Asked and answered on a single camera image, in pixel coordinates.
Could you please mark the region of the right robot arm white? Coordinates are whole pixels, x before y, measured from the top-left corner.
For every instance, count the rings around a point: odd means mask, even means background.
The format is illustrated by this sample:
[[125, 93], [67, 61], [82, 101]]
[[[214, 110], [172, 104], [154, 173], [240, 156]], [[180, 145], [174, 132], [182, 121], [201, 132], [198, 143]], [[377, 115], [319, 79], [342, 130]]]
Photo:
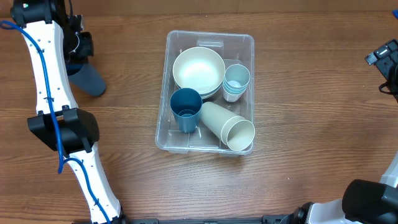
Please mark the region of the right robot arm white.
[[[392, 39], [366, 56], [386, 79], [381, 93], [397, 98], [397, 40]], [[397, 224], [397, 156], [379, 182], [355, 179], [343, 198], [327, 203], [306, 203], [285, 216], [281, 223]]]

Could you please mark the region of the grey small cup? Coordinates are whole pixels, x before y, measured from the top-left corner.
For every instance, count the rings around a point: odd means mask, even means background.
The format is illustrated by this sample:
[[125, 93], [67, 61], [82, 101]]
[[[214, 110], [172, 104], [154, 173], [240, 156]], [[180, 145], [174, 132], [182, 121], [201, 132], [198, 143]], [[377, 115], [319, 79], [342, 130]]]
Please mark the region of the grey small cup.
[[250, 82], [250, 71], [241, 64], [230, 65], [224, 76], [224, 83], [228, 88], [238, 90], [246, 88]]

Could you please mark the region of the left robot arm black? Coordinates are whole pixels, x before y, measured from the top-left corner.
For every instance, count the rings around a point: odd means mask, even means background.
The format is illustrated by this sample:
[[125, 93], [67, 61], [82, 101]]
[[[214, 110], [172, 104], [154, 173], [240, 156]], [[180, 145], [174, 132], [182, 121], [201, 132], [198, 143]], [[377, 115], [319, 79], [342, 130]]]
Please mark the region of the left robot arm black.
[[88, 58], [94, 54], [92, 36], [83, 17], [65, 8], [64, 0], [14, 1], [12, 22], [1, 28], [19, 31], [28, 46], [34, 71], [36, 115], [29, 130], [58, 154], [58, 172], [74, 172], [90, 209], [91, 223], [127, 223], [100, 161], [100, 132], [93, 114], [82, 110], [71, 84], [99, 97], [106, 84]]

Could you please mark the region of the cream tall cup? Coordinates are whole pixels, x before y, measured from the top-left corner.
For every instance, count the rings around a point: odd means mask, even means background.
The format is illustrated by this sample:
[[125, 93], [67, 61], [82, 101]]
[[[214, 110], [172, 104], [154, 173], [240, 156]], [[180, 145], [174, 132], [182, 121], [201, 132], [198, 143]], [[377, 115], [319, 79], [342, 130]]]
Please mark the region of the cream tall cup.
[[225, 145], [233, 126], [246, 119], [210, 101], [202, 104], [201, 121]]
[[247, 148], [253, 142], [254, 136], [254, 125], [241, 116], [230, 118], [221, 129], [221, 140], [232, 151]]

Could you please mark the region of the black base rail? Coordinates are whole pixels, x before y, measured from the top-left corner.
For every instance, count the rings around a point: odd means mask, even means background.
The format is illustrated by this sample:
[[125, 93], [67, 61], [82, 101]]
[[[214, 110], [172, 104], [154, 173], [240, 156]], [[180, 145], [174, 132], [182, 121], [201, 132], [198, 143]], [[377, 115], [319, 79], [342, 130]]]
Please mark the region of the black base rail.
[[183, 220], [158, 220], [135, 219], [128, 220], [128, 224], [288, 224], [305, 223], [306, 215], [303, 212], [289, 215], [264, 215], [257, 218], [214, 218], [214, 219], [183, 219]]

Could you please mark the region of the clear plastic storage container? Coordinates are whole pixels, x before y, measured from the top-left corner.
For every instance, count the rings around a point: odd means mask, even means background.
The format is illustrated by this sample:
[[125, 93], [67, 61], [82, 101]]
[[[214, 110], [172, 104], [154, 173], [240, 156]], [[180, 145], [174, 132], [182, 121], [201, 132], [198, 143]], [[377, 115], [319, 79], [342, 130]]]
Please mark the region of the clear plastic storage container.
[[223, 98], [223, 81], [220, 89], [210, 98], [202, 99], [224, 107], [242, 116], [254, 124], [254, 39], [247, 34], [224, 34], [211, 32], [193, 32], [173, 30], [167, 36], [162, 93], [160, 97], [159, 118], [155, 143], [158, 148], [173, 153], [216, 152], [219, 154], [246, 155], [254, 149], [252, 142], [242, 151], [232, 151], [200, 119], [199, 125], [192, 133], [183, 133], [178, 129], [170, 107], [170, 99], [177, 88], [173, 77], [175, 59], [185, 50], [192, 47], [206, 47], [217, 52], [225, 63], [225, 71], [230, 65], [244, 65], [251, 73], [246, 91], [236, 102]]

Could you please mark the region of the cream tall cup front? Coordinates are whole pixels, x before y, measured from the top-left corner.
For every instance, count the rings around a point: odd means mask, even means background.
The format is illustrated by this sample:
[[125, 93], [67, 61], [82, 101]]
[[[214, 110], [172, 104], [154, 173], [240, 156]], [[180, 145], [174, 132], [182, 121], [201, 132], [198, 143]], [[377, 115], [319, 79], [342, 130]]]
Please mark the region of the cream tall cup front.
[[202, 104], [201, 121], [225, 145], [233, 126], [246, 119], [210, 101]]

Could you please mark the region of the pink small cup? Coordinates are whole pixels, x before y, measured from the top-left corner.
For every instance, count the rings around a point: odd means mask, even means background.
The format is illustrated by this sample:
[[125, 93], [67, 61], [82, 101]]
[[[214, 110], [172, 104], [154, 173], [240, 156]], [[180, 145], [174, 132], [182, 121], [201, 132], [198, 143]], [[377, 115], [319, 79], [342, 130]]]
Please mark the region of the pink small cup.
[[223, 90], [223, 98], [228, 102], [236, 102], [240, 99], [242, 93], [230, 93], [228, 91]]

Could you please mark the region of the cream bowl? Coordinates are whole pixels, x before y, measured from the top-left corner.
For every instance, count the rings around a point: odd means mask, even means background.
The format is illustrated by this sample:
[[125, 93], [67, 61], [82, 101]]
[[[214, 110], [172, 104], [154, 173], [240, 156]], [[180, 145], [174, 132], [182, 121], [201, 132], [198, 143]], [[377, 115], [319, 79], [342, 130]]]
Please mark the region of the cream bowl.
[[210, 98], [211, 96], [213, 96], [219, 89], [220, 89], [220, 85], [217, 87], [217, 88], [215, 88], [213, 91], [211, 91], [211, 92], [209, 92], [209, 93], [203, 93], [203, 94], [200, 94], [200, 96], [201, 96], [201, 98], [204, 100], [204, 99], [207, 99], [207, 98]]
[[225, 63], [214, 50], [192, 47], [175, 59], [172, 71], [174, 81], [180, 87], [203, 93], [214, 89], [223, 81]]

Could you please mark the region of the dark blue tall cup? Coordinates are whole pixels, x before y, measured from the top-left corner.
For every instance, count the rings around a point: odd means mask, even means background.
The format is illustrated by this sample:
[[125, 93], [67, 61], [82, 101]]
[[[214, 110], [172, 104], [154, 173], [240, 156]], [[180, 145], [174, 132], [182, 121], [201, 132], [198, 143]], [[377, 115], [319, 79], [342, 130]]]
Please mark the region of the dark blue tall cup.
[[181, 132], [192, 133], [196, 130], [202, 104], [200, 94], [192, 88], [181, 88], [173, 93], [170, 107]]
[[100, 97], [106, 91], [106, 83], [90, 63], [66, 65], [70, 82], [85, 93]]

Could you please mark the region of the light blue small cup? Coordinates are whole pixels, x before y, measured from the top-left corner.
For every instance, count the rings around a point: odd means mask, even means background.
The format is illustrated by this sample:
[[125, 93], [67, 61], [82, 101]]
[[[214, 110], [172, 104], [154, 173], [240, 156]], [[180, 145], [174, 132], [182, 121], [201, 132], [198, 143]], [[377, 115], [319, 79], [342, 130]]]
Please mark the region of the light blue small cup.
[[238, 94], [244, 92], [247, 88], [247, 85], [242, 85], [240, 82], [232, 80], [229, 82], [224, 81], [223, 88], [228, 92]]

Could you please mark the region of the mint green small cup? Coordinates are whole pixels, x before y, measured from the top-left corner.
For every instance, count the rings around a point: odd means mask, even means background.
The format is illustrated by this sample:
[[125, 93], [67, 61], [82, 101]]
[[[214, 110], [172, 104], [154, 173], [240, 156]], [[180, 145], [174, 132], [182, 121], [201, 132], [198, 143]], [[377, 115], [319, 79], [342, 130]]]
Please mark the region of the mint green small cup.
[[231, 89], [228, 86], [223, 85], [223, 91], [230, 95], [242, 95], [246, 91], [246, 89], [247, 88], [245, 87], [245, 88], [242, 88], [239, 90], [235, 90], [235, 89]]

